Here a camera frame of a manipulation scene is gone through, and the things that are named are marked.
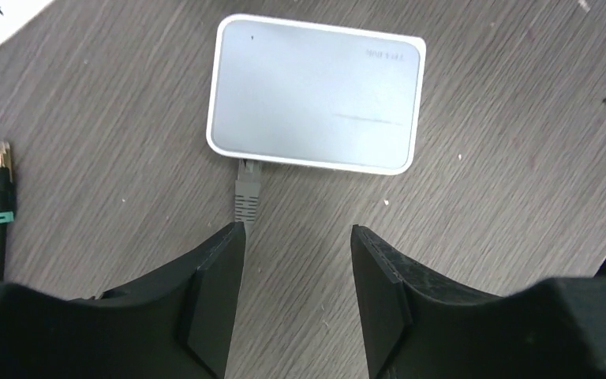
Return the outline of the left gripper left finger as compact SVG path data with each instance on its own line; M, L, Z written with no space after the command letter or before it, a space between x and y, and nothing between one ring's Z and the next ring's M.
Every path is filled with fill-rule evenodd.
M0 378L222 378L245 259L242 223L99 298L0 283Z

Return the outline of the white router box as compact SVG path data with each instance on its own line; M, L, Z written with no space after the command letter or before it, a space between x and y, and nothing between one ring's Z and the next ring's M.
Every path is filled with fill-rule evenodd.
M216 31L207 143L236 159L401 174L426 53L417 36L229 15Z

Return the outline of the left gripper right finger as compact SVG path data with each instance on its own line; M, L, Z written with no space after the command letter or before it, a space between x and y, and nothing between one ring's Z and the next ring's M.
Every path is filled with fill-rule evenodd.
M364 226L350 248L370 377L606 378L606 278L549 278L500 297Z

